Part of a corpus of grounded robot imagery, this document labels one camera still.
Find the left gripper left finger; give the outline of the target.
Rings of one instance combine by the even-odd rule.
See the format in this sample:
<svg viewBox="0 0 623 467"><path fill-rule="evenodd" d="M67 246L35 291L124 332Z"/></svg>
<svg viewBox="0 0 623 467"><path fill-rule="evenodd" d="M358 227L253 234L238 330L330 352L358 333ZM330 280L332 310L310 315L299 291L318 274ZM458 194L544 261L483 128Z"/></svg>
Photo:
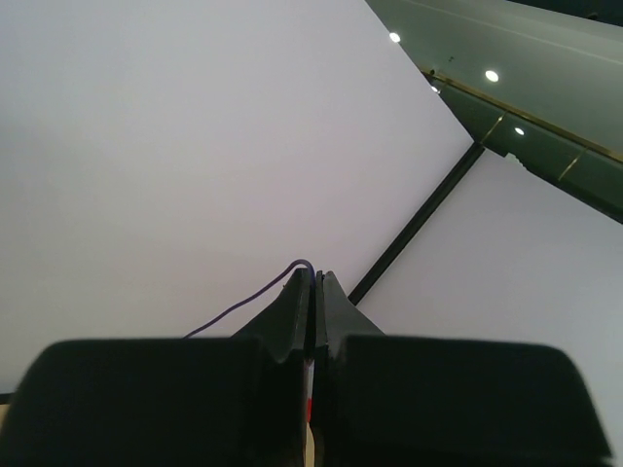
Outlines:
<svg viewBox="0 0 623 467"><path fill-rule="evenodd" d="M60 341L1 428L5 466L301 466L312 275L226 338Z"/></svg>

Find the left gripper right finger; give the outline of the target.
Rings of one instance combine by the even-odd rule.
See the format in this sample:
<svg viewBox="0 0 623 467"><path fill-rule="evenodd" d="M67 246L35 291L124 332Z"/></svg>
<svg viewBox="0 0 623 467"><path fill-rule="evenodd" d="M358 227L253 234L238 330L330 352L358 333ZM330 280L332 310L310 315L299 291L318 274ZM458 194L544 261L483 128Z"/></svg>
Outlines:
<svg viewBox="0 0 623 467"><path fill-rule="evenodd" d="M383 333L316 278L311 429L323 466L608 466L585 381L541 344Z"/></svg>

